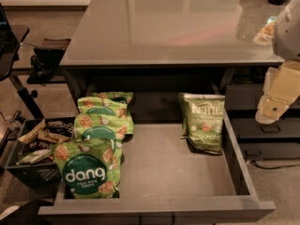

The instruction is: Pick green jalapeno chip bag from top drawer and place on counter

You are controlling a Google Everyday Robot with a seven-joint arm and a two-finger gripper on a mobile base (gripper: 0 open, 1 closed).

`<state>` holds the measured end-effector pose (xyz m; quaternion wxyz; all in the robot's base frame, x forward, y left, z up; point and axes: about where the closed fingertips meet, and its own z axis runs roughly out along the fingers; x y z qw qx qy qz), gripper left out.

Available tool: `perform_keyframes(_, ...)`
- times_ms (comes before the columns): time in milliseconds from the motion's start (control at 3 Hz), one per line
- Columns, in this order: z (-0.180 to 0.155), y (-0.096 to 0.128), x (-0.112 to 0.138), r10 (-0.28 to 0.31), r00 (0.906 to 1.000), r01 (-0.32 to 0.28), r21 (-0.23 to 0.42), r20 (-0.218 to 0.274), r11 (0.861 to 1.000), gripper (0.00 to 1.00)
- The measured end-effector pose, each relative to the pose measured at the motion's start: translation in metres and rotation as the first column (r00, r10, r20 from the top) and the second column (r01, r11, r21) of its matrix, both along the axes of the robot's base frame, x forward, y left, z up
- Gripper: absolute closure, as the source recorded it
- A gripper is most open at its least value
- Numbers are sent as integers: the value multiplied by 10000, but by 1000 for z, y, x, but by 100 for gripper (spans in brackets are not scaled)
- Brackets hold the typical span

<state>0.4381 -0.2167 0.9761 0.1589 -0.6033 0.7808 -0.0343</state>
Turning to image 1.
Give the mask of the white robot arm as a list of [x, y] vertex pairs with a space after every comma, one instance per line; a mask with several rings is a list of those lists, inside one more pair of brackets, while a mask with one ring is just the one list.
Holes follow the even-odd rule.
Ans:
[[300, 97], [300, 0], [291, 0], [253, 41], [271, 44], [274, 54], [284, 60], [267, 70], [255, 115], [257, 122], [272, 124]]

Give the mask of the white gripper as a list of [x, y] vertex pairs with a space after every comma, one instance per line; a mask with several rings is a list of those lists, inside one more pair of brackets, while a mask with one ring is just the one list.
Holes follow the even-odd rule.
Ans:
[[263, 91], [269, 92], [271, 99], [261, 97], [255, 120], [270, 125], [289, 109], [286, 104], [291, 105], [300, 96], [300, 63], [285, 61], [278, 69], [270, 67], [265, 73]]

